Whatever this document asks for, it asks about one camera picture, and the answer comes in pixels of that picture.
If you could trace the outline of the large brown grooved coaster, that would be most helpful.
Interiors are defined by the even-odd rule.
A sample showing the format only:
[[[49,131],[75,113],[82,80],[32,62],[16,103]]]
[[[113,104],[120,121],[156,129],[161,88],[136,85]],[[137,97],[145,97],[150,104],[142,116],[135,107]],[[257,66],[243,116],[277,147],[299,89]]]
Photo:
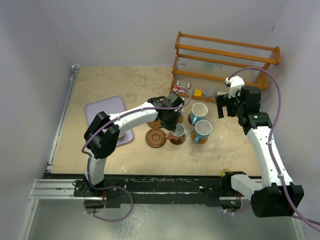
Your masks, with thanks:
[[[160,148],[166,143],[166,133],[160,128],[152,128],[145,134],[145,142],[152,148]]]

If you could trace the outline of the red handled white cup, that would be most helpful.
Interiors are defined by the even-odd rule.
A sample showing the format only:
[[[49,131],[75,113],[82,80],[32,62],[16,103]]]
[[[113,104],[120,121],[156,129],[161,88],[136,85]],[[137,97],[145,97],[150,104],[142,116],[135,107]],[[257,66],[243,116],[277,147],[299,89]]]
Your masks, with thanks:
[[[185,134],[185,127],[182,124],[177,124],[175,130],[171,130],[169,133],[165,135],[165,139],[176,139],[177,137],[180,137]]]

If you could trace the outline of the yellow tape roll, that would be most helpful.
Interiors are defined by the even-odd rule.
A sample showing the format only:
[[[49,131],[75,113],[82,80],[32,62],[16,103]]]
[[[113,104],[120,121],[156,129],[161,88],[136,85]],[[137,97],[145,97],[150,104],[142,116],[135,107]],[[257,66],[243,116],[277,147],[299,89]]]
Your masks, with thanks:
[[[226,175],[226,173],[229,173],[230,171],[231,171],[230,169],[224,168],[220,173],[221,177],[223,178]]]

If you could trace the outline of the light blue mug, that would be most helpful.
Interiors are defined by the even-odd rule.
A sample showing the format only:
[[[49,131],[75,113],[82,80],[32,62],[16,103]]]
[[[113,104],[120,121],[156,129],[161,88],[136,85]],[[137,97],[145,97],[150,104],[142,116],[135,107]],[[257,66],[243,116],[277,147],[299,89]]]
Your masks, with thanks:
[[[208,107],[201,102],[197,102],[191,106],[191,120],[193,123],[197,123],[200,120],[204,120],[208,114]]]

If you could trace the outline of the clear plastic jar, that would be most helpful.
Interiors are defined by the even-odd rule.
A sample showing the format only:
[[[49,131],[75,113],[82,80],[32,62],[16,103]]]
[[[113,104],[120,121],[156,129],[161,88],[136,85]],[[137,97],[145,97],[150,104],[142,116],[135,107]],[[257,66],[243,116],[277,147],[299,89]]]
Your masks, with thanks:
[[[212,87],[207,87],[204,91],[203,91],[203,97],[204,98],[208,98],[208,99],[212,99],[215,95],[215,89]]]

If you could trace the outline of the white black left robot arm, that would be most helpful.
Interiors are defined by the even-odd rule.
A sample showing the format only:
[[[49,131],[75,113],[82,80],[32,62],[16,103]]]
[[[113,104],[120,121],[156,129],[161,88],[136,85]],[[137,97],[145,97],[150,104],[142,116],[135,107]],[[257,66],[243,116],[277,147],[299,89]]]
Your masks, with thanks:
[[[106,114],[101,111],[84,133],[85,143],[81,149],[88,156],[84,174],[85,190],[91,196],[98,196],[108,187],[103,186],[104,168],[107,158],[115,151],[120,135],[137,126],[159,120],[166,130],[175,130],[181,116],[181,109],[190,103],[177,93],[148,99],[132,109]]]

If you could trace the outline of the large brown ringed coaster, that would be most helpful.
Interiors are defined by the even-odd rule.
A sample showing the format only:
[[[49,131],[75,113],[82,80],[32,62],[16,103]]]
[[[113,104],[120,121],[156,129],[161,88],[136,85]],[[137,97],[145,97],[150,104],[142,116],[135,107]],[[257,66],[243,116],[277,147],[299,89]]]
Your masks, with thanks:
[[[160,120],[155,120],[155,121],[152,121],[152,122],[148,122],[147,125],[150,128],[161,128],[162,127],[162,124],[161,124]]]

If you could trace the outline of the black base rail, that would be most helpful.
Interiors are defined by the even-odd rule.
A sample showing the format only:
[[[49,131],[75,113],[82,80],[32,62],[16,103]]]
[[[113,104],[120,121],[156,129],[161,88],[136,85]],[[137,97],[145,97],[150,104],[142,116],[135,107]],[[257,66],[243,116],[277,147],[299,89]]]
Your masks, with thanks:
[[[74,196],[85,202],[98,201],[99,208],[119,208],[122,204],[136,205],[204,205],[239,209],[245,199],[228,190],[224,180],[216,175],[121,175],[106,174],[104,190],[91,188],[86,179],[75,180]]]

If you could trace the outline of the lavender plastic tray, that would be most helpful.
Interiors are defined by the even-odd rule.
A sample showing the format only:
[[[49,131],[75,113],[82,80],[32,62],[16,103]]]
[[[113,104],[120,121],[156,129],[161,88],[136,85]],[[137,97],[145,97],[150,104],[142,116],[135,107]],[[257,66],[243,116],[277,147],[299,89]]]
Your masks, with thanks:
[[[99,112],[105,112],[107,115],[110,115],[110,114],[121,113],[126,110],[127,109],[126,109],[123,98],[118,95],[89,103],[84,107],[88,126],[92,123],[93,119]],[[120,146],[120,145],[128,144],[133,139],[134,139],[133,130],[132,129],[127,130],[125,132],[124,138],[118,139],[116,145]]]

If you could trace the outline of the wooden shelf rack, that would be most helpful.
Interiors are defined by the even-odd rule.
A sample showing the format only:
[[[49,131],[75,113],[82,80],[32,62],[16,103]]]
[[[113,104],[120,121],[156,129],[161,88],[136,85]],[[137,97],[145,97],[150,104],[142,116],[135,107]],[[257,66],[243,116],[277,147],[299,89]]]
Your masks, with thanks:
[[[188,88],[197,100],[214,102],[217,92],[227,93],[225,79],[234,72],[249,86],[265,89],[267,74],[254,67],[268,70],[281,62],[278,46],[264,46],[252,43],[225,40],[178,32],[175,40],[175,57],[172,66],[173,86]],[[206,88],[214,88],[214,97],[205,98]],[[194,96],[195,89],[202,96]]]

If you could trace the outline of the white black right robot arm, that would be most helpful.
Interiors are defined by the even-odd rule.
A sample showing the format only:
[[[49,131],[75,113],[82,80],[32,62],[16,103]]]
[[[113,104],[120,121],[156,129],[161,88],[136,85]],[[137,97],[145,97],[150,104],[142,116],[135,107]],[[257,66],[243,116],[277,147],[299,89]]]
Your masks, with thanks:
[[[286,171],[273,141],[272,122],[266,112],[260,111],[261,90],[242,86],[234,95],[215,97],[218,117],[237,117],[239,125],[251,143],[258,160],[261,183],[255,182],[242,171],[226,172],[222,190],[228,196],[237,192],[251,202],[254,215],[264,217],[291,217],[299,205],[304,190],[294,184]]]

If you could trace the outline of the dark walnut coaster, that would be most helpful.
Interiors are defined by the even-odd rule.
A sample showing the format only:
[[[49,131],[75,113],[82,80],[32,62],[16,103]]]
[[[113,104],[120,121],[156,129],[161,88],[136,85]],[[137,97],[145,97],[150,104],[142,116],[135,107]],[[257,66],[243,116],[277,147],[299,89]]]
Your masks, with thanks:
[[[176,139],[174,139],[174,138],[169,139],[169,141],[174,145],[181,145],[181,144],[183,144],[185,142],[185,140],[186,140],[186,135],[185,134],[182,135],[182,136],[177,137]]]

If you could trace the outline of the large blue mug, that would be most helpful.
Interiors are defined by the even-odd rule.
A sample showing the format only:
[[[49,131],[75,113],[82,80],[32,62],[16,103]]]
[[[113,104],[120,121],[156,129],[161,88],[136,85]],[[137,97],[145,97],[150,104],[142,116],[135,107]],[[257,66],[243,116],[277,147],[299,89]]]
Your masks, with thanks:
[[[194,130],[201,135],[209,137],[209,135],[212,133],[213,126],[207,120],[200,120],[195,124]]]

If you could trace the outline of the olive green cup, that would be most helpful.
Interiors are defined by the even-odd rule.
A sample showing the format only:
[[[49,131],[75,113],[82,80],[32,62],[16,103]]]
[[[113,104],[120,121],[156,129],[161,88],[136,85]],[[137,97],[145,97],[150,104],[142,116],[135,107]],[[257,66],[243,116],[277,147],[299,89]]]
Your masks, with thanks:
[[[125,136],[125,132],[123,132],[122,134],[119,134],[118,139],[123,139]]]

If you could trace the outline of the light orange wood coaster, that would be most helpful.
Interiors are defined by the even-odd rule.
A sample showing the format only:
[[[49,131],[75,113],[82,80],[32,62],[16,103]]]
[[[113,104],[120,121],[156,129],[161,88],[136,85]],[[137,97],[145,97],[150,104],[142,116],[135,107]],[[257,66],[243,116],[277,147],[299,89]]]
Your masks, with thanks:
[[[199,134],[195,130],[191,132],[190,137],[194,144],[199,144],[199,145],[205,144],[209,138],[207,135]]]

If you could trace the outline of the yellow small container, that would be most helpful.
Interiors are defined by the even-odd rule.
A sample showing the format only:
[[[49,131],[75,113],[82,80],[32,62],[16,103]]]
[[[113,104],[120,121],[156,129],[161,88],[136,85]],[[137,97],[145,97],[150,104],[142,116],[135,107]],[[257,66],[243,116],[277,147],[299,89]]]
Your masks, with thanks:
[[[195,89],[194,90],[194,96],[201,97],[202,96],[202,91],[200,89]]]

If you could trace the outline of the red white box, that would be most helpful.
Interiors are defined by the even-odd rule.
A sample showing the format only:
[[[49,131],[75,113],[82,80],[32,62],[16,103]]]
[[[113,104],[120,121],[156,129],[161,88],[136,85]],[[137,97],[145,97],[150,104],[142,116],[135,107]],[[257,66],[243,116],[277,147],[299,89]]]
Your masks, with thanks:
[[[178,86],[178,85],[174,85],[172,87],[172,91],[175,92],[175,93],[184,94],[185,93],[185,88],[181,87],[181,86]]]

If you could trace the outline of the dark wood coaster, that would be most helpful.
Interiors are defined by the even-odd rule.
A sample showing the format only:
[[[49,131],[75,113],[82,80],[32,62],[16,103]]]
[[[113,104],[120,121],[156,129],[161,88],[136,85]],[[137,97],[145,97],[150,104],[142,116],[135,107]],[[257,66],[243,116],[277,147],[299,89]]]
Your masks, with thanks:
[[[187,120],[188,120],[188,122],[189,122],[192,126],[194,126],[194,125],[196,124],[195,122],[192,121],[190,114],[188,115]]]

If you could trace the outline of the green white box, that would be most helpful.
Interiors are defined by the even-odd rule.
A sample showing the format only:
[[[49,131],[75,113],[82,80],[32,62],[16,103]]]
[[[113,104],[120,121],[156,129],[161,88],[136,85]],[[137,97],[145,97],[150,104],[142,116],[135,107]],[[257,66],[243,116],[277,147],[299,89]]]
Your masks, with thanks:
[[[218,91],[218,92],[217,92],[217,96],[223,96],[223,95],[225,95],[225,94],[227,94],[227,93],[222,92],[222,91]]]

